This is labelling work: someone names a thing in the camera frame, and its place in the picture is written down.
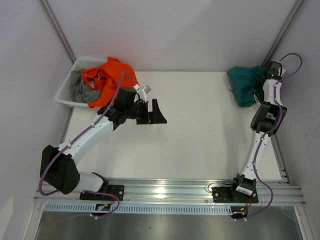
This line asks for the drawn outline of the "teal green shorts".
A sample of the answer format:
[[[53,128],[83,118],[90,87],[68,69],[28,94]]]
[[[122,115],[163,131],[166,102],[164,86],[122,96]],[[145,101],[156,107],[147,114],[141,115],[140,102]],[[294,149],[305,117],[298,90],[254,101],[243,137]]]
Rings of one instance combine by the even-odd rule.
[[[267,68],[263,66],[254,67],[232,67],[226,74],[229,78],[231,91],[235,101],[241,108],[251,107],[264,101],[263,76]]]

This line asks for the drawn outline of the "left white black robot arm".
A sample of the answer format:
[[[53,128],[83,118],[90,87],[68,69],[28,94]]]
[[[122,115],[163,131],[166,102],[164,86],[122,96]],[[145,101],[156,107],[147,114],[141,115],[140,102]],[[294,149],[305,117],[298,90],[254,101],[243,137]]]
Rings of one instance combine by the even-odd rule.
[[[74,138],[59,146],[46,146],[42,151],[39,192],[43,196],[43,183],[51,185],[55,192],[67,195],[75,190],[92,194],[97,200],[108,196],[108,180],[98,173],[79,172],[81,158],[103,137],[111,134],[126,120],[135,120],[138,125],[166,124],[157,99],[152,99],[148,110],[147,95],[150,87],[121,87],[106,106],[100,108],[93,120]]]

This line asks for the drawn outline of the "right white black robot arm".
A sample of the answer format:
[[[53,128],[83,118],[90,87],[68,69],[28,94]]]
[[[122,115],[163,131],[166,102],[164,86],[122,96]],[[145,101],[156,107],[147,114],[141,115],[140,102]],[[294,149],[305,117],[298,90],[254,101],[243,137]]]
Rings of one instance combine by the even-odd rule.
[[[275,135],[287,113],[281,102],[281,86],[284,68],[279,61],[271,61],[263,75],[262,90],[264,100],[255,113],[250,128],[252,139],[240,172],[233,179],[228,189],[229,198],[236,203],[246,203],[256,192],[257,181],[260,181],[258,169],[263,153],[271,137]]]

